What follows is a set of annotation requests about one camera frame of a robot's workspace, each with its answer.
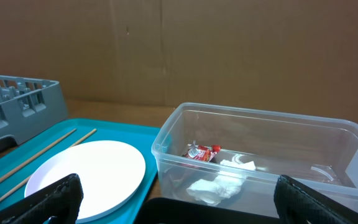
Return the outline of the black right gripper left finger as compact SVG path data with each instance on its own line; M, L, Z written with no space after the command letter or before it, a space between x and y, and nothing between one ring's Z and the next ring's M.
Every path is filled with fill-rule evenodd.
M78 174L69 174L1 210L0 224L74 224L82 200L80 177Z

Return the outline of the white napkin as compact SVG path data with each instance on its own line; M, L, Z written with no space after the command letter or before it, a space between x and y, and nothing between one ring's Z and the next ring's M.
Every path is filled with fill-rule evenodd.
M213 180L197 180L186 192L197 201L217 206L222 200L237 195L246 179L246 175L220 170Z

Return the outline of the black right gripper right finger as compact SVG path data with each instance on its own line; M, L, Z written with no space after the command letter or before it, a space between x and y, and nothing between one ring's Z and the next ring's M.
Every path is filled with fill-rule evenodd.
M280 175L273 201L281 223L358 224L358 213L305 184Z

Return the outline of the red snack wrapper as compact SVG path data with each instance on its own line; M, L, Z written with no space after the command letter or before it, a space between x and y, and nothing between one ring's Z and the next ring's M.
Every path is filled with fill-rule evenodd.
M220 145L203 146L196 144L194 141L188 145L183 157L203 162L211 162L214 157L221 151Z

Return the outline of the wooden chopstick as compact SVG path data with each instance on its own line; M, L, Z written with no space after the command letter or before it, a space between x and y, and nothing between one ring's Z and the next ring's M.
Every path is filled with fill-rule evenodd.
M86 135L84 135L82 138L80 138L79 140L77 140L75 143L73 143L70 147L79 145L80 143L82 143L85 139L89 138L92 134L94 134L97 131L97 129L93 129L92 131L90 131L89 133L87 133ZM29 179L31 178L31 175L28 176L26 179L24 179L22 182L20 182L18 185L16 185L14 188L12 188L10 191L8 191L6 194L4 194L1 198L0 198L0 203L7 199L9 196L11 196L14 192L16 192L17 190L19 190L21 187L23 187L26 183L28 183Z
M56 146L58 143L62 142L65 138L67 138L69 135L73 134L76 131L76 128L72 129L71 131L69 131L68 133L64 134L63 136L61 136L60 138L58 138L57 140L55 140L53 143L49 144L47 147L43 148L41 151L39 151L38 153L34 154L33 156L31 156L30 158L28 158L26 161L22 162L21 164L19 164L18 166L16 166L15 168L11 169L9 172L7 172L6 174L2 175L0 177L0 183L5 181L7 178L9 178L10 176L12 176L13 174L15 174L16 172L18 172L19 170L21 170L23 167L25 167L26 165L30 164L32 161L36 160L38 157L40 157L42 154L44 154L45 152L47 152L49 149L51 149L52 147Z

